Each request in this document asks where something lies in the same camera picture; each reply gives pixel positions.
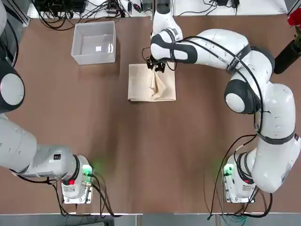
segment black strap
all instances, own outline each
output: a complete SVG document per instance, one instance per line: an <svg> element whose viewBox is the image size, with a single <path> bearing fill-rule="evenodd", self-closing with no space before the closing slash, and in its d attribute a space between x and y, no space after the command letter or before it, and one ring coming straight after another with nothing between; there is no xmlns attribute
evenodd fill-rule
<svg viewBox="0 0 301 226"><path fill-rule="evenodd" d="M275 139L275 138L270 138L270 137L266 137L264 135L262 135L261 133L257 133L257 135L264 140L265 142L267 142L270 145L282 145L288 141L290 141L296 134L296 128L293 130L293 132L288 135L285 138L281 138L281 139Z"/></svg>
<svg viewBox="0 0 301 226"><path fill-rule="evenodd" d="M233 74L234 69L236 68L236 66L239 63L239 60L243 59L250 51L251 51L251 46L250 46L250 44L248 44L241 51L239 51L239 53L237 53L236 57L233 58L231 63L228 65L226 71L229 74Z"/></svg>
<svg viewBox="0 0 301 226"><path fill-rule="evenodd" d="M175 44L175 37L174 37L174 34L171 32L171 30L170 30L169 28L166 28L166 29L164 29L163 31L166 32L166 33L170 36L171 42L172 42L173 44ZM174 56L174 48L170 49L169 51L170 51L170 58L171 58L172 60L175 60L175 56Z"/></svg>

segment white floor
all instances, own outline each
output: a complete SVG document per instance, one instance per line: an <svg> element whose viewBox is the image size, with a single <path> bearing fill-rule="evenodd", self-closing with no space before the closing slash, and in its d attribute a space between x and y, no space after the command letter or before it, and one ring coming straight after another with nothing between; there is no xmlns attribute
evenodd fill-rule
<svg viewBox="0 0 301 226"><path fill-rule="evenodd" d="M209 11L214 9L214 7L211 7L209 5L209 0L171 0L170 8L172 14L175 16L181 15L181 16L200 16L200 15L206 15ZM100 5L104 2L104 0L90 0L91 3L95 5ZM127 10L127 0L120 0L124 8ZM140 0L132 0L133 3L140 4ZM86 7L86 11L84 14L88 13L88 10L93 10L96 8L93 4L88 3ZM202 12L207 9L209 9L206 12L203 13L184 13L186 11L193 11L193 12ZM214 11L210 13L210 15L213 16L232 16L235 15L236 10L234 8L228 8L225 6L218 6ZM237 10L237 15L277 15L277 14L284 14L287 13L287 8L285 5L284 0L240 0L240 5ZM27 15L31 18L39 18L39 14L37 10L34 8L34 6L31 4ZM151 12L145 12L145 13L138 13L133 9L133 12L130 13L130 16L132 17L139 17L139 16L150 16ZM108 16L105 10L97 13L95 15L95 18L100 18L103 16ZM74 14L74 18L79 18L79 15Z"/></svg>

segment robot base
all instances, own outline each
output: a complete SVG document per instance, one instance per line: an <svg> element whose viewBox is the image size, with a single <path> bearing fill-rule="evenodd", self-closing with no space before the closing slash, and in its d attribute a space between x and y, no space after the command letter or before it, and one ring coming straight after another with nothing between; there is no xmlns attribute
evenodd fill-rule
<svg viewBox="0 0 301 226"><path fill-rule="evenodd" d="M249 202L255 189L255 184L250 185L240 178L233 155L222 169L222 183L226 201L230 203Z"/></svg>
<svg viewBox="0 0 301 226"><path fill-rule="evenodd" d="M62 183L63 202L65 204L90 204L92 201L93 178L88 174L93 174L92 167L84 156L77 156L79 159L79 175L73 185Z"/></svg>

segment red flower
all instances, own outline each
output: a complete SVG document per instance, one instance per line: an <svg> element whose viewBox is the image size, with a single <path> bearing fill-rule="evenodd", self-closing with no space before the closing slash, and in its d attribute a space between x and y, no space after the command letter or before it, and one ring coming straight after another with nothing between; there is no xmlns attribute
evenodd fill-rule
<svg viewBox="0 0 301 226"><path fill-rule="evenodd" d="M301 25L301 8L298 8L292 12L287 21L290 26Z"/></svg>

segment black vase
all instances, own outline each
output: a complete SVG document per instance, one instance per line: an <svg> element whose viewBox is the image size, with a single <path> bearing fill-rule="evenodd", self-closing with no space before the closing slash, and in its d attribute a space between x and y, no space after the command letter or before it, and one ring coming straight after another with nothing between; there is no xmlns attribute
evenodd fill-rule
<svg viewBox="0 0 301 226"><path fill-rule="evenodd" d="M292 40L276 57L274 73L281 74L301 56L301 49Z"/></svg>

